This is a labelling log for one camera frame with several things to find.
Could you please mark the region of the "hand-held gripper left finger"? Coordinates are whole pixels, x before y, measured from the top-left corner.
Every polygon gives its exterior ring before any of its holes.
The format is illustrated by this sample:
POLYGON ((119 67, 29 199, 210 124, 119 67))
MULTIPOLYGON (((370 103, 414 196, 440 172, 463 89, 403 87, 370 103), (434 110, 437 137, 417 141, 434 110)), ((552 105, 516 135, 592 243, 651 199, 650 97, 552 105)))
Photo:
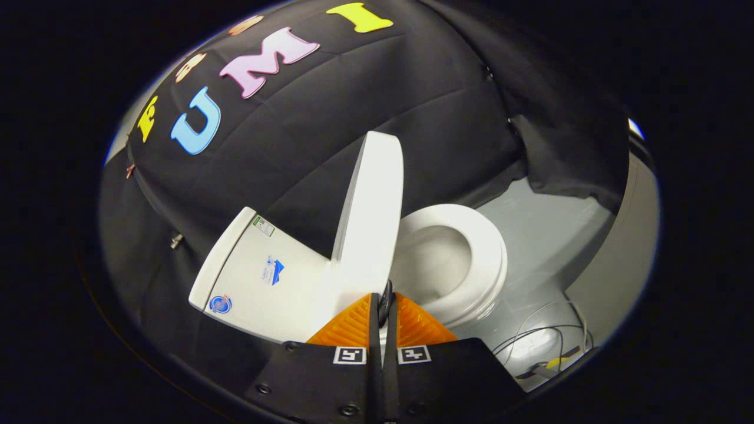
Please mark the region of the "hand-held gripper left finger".
POLYGON ((379 421, 378 320, 379 295, 362 296, 309 341, 280 344, 244 398, 283 422, 379 421))

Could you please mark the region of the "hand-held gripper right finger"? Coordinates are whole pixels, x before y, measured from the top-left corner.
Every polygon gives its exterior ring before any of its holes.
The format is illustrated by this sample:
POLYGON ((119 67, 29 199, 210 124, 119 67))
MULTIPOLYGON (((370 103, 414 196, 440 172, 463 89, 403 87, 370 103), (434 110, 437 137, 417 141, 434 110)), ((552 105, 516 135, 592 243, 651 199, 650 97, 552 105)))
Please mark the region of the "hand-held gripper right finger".
POLYGON ((458 338, 393 293, 384 357, 387 422, 499 422, 525 399, 477 337, 458 338))

